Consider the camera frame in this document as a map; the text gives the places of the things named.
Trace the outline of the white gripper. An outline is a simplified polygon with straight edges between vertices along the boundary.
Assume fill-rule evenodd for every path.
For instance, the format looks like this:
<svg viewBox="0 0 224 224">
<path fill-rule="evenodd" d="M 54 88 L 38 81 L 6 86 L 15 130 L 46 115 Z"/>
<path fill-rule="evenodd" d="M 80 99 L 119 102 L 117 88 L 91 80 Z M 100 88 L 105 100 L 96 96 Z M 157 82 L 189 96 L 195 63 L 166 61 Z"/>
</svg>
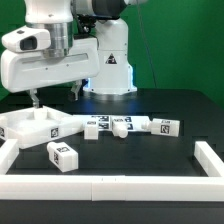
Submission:
<svg viewBox="0 0 224 224">
<path fill-rule="evenodd" d="M 77 101 L 81 79 L 94 77 L 99 70 L 95 38 L 75 40 L 66 57 L 45 58 L 42 51 L 14 53 L 9 50 L 1 57 L 3 87 L 10 92 L 29 90 L 34 108 L 39 108 L 37 88 L 74 81 L 69 99 Z"/>
</svg>

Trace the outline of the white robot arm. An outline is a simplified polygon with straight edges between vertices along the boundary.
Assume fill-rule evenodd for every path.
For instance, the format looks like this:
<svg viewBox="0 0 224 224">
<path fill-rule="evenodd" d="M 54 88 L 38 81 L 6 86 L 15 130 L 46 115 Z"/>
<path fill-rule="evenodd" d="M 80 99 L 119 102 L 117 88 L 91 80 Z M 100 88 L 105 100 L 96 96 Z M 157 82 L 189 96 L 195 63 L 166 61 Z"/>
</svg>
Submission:
<svg viewBox="0 0 224 224">
<path fill-rule="evenodd" d="M 78 92 L 118 100 L 137 92 L 120 14 L 139 0 L 24 0 L 26 25 L 2 37 L 1 82 L 27 91 L 70 82 Z"/>
</svg>

